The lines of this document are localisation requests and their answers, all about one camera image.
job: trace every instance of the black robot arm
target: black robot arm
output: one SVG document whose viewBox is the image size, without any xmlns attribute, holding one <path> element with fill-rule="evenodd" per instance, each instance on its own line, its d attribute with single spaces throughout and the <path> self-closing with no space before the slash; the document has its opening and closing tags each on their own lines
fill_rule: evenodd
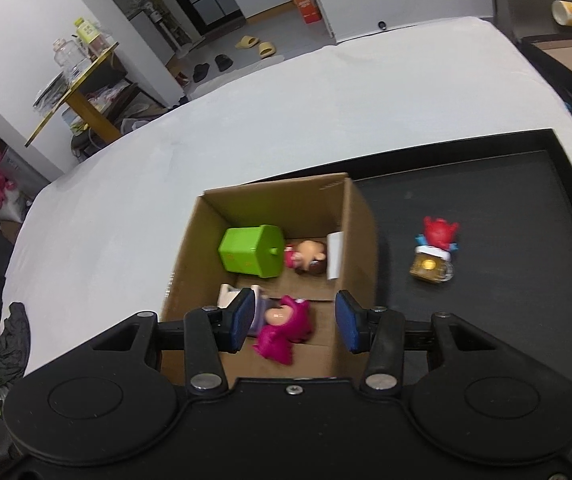
<svg viewBox="0 0 572 480">
<path fill-rule="evenodd" d="M 254 308 L 244 289 L 227 309 L 182 321 L 140 312 L 29 374 L 4 404 L 24 458 L 2 478 L 572 480 L 572 383 L 466 321 L 412 322 L 341 291 L 341 338 L 370 352 L 357 387 L 320 378 L 229 388 L 219 352 L 239 351 Z M 162 350 L 183 350 L 185 386 L 159 373 Z M 412 386 L 405 350 L 429 359 Z"/>
</svg>

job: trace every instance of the table leg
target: table leg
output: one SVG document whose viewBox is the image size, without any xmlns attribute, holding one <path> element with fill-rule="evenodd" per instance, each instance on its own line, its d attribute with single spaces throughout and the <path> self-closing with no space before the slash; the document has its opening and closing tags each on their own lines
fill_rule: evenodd
<svg viewBox="0 0 572 480">
<path fill-rule="evenodd" d="M 107 144 L 114 142 L 122 136 L 120 131 L 112 125 L 111 121 L 96 110 L 79 90 L 74 91 L 68 99 L 66 99 L 66 103 L 73 108 L 77 115 L 86 121 L 88 126 Z"/>
</svg>

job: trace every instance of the black tray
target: black tray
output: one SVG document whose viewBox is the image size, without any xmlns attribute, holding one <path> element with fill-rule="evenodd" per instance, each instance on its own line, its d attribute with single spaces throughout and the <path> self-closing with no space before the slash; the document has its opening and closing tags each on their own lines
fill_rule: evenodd
<svg viewBox="0 0 572 480">
<path fill-rule="evenodd" d="M 379 153 L 276 178 L 347 172 L 380 231 L 377 301 L 453 312 L 572 380 L 572 166 L 552 130 Z M 460 223 L 454 277 L 409 275 L 424 216 Z M 407 352 L 404 382 L 427 372 Z"/>
</svg>

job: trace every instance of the toy figurine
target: toy figurine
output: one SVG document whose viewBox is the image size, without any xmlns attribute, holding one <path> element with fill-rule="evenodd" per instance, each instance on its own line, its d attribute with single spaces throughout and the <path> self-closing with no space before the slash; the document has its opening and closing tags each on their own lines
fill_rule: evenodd
<svg viewBox="0 0 572 480">
<path fill-rule="evenodd" d="M 274 278 L 283 269 L 284 237 L 274 225 L 231 227 L 219 245 L 219 256 L 228 272 Z"/>
<path fill-rule="evenodd" d="M 308 318 L 310 303 L 284 296 L 279 305 L 279 308 L 269 308 L 266 311 L 267 325 L 259 332 L 257 344 L 253 348 L 265 359 L 291 365 L 293 343 L 304 342 L 313 333 Z"/>
<path fill-rule="evenodd" d="M 250 325 L 250 329 L 248 330 L 248 335 L 257 337 L 259 335 L 259 331 L 266 323 L 265 313 L 268 307 L 271 306 L 272 300 L 263 293 L 263 289 L 259 285 L 252 285 L 251 289 L 255 293 L 255 317 L 253 318 L 253 324 Z M 241 290 L 241 288 L 235 288 L 227 283 L 222 283 L 219 288 L 217 306 L 220 308 L 227 308 Z"/>
<path fill-rule="evenodd" d="M 325 273 L 328 266 L 326 246 L 321 242 L 306 240 L 296 247 L 287 245 L 284 250 L 284 263 L 297 274 L 308 272 L 314 276 Z"/>
<path fill-rule="evenodd" d="M 451 251 L 457 250 L 453 243 L 459 224 L 448 224 L 443 218 L 435 221 L 429 216 L 423 219 L 424 232 L 417 237 L 415 260 L 410 273 L 420 280 L 442 283 L 452 279 Z"/>
</svg>

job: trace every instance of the yellow slipper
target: yellow slipper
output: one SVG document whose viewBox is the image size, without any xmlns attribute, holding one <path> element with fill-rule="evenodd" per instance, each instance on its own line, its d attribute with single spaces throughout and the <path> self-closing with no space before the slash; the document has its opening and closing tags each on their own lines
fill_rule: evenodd
<svg viewBox="0 0 572 480">
<path fill-rule="evenodd" d="M 259 38 L 253 36 L 244 36 L 239 43 L 235 45 L 236 48 L 252 48 L 259 43 Z"/>
<path fill-rule="evenodd" d="M 264 41 L 263 43 L 259 44 L 259 56 L 262 59 L 266 59 L 267 57 L 273 56 L 277 53 L 277 49 L 270 41 Z"/>
</svg>

